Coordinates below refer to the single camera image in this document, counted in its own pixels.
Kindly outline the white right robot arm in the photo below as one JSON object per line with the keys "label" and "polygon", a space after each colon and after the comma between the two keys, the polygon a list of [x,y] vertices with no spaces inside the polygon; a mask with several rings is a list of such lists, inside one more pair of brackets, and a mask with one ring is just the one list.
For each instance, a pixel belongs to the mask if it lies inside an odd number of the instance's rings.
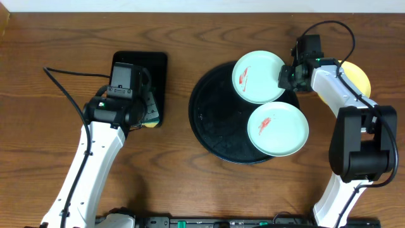
{"label": "white right robot arm", "polygon": [[343,227],[361,193],[392,182],[399,164],[397,114],[367,98],[347,77],[342,63],[318,47],[295,47],[281,68],[279,87],[316,92],[336,116],[328,158],[332,176],[313,207],[320,227]]}

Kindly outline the green and yellow sponge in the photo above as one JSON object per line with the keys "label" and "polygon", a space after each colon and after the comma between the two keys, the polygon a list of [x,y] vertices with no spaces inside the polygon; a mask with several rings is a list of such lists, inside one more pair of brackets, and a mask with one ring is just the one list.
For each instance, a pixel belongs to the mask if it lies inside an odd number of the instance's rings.
{"label": "green and yellow sponge", "polygon": [[142,119],[142,126],[147,128],[154,128],[160,123],[158,106],[156,99],[151,91],[144,91],[142,98],[146,104],[146,114]]}

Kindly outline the mint green plate with stain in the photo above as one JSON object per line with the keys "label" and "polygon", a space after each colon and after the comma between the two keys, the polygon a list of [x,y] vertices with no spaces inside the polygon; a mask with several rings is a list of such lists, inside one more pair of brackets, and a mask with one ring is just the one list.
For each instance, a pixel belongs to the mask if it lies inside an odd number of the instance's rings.
{"label": "mint green plate with stain", "polygon": [[278,77],[283,60],[269,51],[252,51],[241,57],[232,70],[232,85],[245,101],[265,104],[275,101],[285,91]]}

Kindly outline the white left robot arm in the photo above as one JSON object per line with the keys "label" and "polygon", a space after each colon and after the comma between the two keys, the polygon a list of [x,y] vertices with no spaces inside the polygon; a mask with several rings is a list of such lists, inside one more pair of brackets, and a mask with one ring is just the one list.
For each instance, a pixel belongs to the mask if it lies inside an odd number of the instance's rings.
{"label": "white left robot arm", "polygon": [[109,84],[76,109],[83,123],[80,141],[63,186],[41,227],[135,227],[129,215],[110,215],[96,223],[106,179],[128,133],[140,129],[152,100],[151,74],[141,66],[115,63]]}

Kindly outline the yellow plate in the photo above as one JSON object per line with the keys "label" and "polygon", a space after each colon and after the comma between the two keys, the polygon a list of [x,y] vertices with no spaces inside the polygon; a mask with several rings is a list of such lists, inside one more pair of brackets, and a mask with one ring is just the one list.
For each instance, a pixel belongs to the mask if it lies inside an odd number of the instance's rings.
{"label": "yellow plate", "polygon": [[355,95],[346,87],[349,86],[355,94],[367,98],[371,94],[371,84],[367,75],[353,63],[343,63],[334,58],[319,58],[311,76],[311,88],[329,105],[338,108],[347,103],[355,102]]}

